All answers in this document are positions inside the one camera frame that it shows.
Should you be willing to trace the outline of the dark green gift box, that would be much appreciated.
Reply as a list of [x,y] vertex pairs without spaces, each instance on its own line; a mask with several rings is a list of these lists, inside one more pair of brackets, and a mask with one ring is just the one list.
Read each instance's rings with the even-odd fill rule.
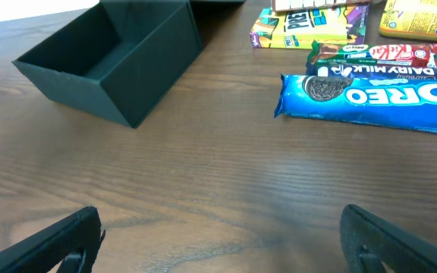
[[53,102],[138,127],[203,51],[198,23],[240,1],[100,1],[15,59]]

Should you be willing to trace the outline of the blue Oreo pack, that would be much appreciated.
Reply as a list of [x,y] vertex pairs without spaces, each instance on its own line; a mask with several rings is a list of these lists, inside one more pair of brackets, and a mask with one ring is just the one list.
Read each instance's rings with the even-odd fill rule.
[[275,116],[437,133],[437,80],[283,74]]

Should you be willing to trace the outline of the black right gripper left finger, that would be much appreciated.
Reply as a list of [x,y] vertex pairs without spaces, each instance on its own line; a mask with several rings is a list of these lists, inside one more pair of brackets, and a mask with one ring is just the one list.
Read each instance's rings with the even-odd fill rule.
[[105,232],[87,206],[0,252],[0,273],[91,272]]

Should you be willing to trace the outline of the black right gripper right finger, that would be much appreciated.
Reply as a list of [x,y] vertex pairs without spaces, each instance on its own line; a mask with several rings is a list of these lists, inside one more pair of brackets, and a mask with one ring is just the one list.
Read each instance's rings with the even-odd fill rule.
[[354,204],[340,220],[341,248],[350,272],[437,272],[437,247]]

